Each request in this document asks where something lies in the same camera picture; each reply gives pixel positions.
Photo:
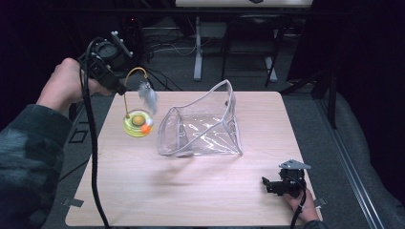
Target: equipment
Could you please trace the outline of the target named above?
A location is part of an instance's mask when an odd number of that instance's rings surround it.
[[[119,71],[132,57],[118,37],[117,31],[112,31],[113,43],[106,39],[97,37],[89,45],[78,62],[90,78],[97,80],[103,87],[120,95],[125,94],[127,88],[119,82],[115,71]]]
[[[310,166],[296,160],[288,160],[279,165],[282,168],[280,178],[282,181],[271,182],[267,178],[262,177],[262,182],[266,186],[268,193],[277,194],[290,194],[294,198],[298,198],[302,190],[307,188],[304,180],[304,169],[310,169]]]

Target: plastic bag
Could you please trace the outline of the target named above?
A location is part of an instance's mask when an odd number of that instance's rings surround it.
[[[235,103],[232,86],[224,80],[196,101],[172,107],[159,127],[159,154],[241,155]]]

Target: table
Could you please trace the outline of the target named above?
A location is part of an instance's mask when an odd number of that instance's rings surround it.
[[[158,128],[170,107],[203,94],[158,92],[154,130],[141,138],[124,132],[124,101],[116,95],[98,137],[98,191],[111,226],[290,224],[289,206],[268,194],[261,180],[278,181],[280,163],[303,161],[280,94],[235,93],[242,156],[158,154]],[[129,110],[145,109],[137,93],[127,93],[127,100]],[[103,225],[92,195],[91,167],[89,163],[75,194],[84,202],[80,208],[71,206],[66,217],[70,226]],[[308,175],[306,181],[312,190]]]
[[[248,0],[176,0],[176,7],[180,8],[297,8],[309,9],[312,0],[264,0],[261,3],[254,4]],[[194,66],[194,80],[200,81],[202,78],[203,51],[201,49],[201,21],[200,17],[196,20],[196,63]],[[266,59],[266,65],[271,66],[271,59]],[[276,82],[275,71],[271,73],[271,82]]]

